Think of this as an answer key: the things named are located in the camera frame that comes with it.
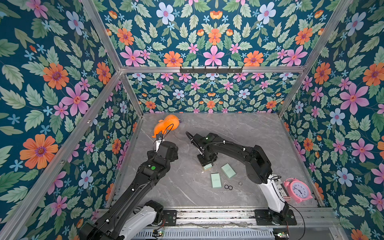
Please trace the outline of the mint green box lid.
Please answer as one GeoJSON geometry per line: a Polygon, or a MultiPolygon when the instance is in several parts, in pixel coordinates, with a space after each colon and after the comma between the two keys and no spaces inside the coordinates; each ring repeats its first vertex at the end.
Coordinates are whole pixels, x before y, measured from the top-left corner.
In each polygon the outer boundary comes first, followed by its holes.
{"type": "Polygon", "coordinates": [[[221,177],[219,173],[211,174],[212,188],[217,189],[222,187],[221,177]]]}

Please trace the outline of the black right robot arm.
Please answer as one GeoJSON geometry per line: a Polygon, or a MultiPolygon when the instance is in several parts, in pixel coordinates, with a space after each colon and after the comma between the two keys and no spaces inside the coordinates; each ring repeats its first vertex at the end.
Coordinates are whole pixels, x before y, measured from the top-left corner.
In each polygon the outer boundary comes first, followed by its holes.
{"type": "Polygon", "coordinates": [[[202,167],[213,164],[218,154],[226,155],[244,164],[249,180],[259,185],[262,190],[273,222],[286,220],[290,207],[279,192],[275,181],[277,176],[273,175],[272,164],[262,147],[236,144],[214,133],[209,133],[205,137],[199,134],[192,135],[189,132],[186,132],[186,135],[191,140],[191,144],[199,149],[198,160],[202,167]]]}

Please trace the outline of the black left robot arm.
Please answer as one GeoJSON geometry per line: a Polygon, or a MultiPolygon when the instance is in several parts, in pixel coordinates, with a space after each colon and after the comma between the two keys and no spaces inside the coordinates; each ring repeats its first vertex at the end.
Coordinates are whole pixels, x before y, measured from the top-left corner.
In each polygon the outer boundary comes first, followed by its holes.
{"type": "Polygon", "coordinates": [[[131,240],[151,224],[160,224],[164,207],[147,202],[134,214],[139,203],[178,159],[178,147],[168,141],[160,143],[154,151],[148,151],[148,160],[140,165],[130,186],[94,224],[84,224],[79,231],[81,240],[131,240]]]}

